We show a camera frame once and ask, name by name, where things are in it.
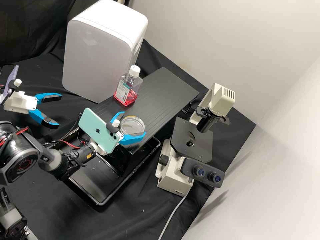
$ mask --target petri dish lid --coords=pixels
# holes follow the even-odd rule
[[[120,131],[122,134],[134,135],[143,133],[145,129],[143,121],[136,116],[126,116],[120,122]]]

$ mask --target white wall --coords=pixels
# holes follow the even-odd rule
[[[320,59],[250,135],[183,240],[319,239]]]
[[[320,3],[305,0],[131,0],[146,40],[206,87],[236,92],[256,123],[320,55]]]

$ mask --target black cloth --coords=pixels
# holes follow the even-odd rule
[[[0,109],[0,120],[9,120],[21,127],[30,126],[41,142],[63,136],[79,112],[95,105],[62,87],[63,64],[58,59],[61,52],[55,54],[58,57],[48,54],[20,62],[18,77],[23,81],[21,90],[27,95],[42,92],[63,94],[61,101],[39,106],[46,115],[60,123],[59,129],[46,129],[34,123],[27,115]],[[207,92],[202,84],[145,41],[137,65],[141,67],[142,75],[148,75],[164,66],[194,87],[200,95],[193,109]],[[10,70],[10,66],[4,67],[0,83],[4,82]],[[191,111],[187,115],[182,112],[178,114],[185,119],[190,115]],[[216,138],[213,142],[215,158],[210,164],[222,170],[226,170],[255,126],[235,109],[230,111],[229,117],[231,126],[220,124],[213,129]],[[174,119],[156,137],[161,141],[170,137],[173,124]],[[181,200],[181,197],[156,187],[157,178],[154,174],[159,154],[160,149],[103,207],[95,206],[74,186],[57,181],[37,165],[11,184],[9,189],[15,204],[27,217],[29,227],[39,239],[158,239],[169,215]],[[163,239],[180,239],[211,192],[211,187],[195,181]]]
[[[47,53],[64,42],[74,2],[0,1],[0,66]]]

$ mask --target black plate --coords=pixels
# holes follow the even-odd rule
[[[78,146],[78,129],[73,131],[65,140]],[[115,158],[110,162],[110,157],[98,156],[86,163],[86,167],[80,168],[69,180],[88,195],[97,205],[104,205],[120,189],[120,187],[137,171],[137,169],[160,146],[155,137],[147,141],[134,155],[130,154],[122,146],[117,146],[114,152]],[[55,149],[69,152],[71,148],[65,144],[55,144]]]

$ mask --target inverted microscope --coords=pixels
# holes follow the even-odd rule
[[[194,180],[221,187],[224,172],[207,164],[212,160],[213,132],[209,129],[218,122],[230,124],[227,114],[234,103],[235,92],[214,83],[189,121],[176,117],[155,173],[159,188],[185,196]]]

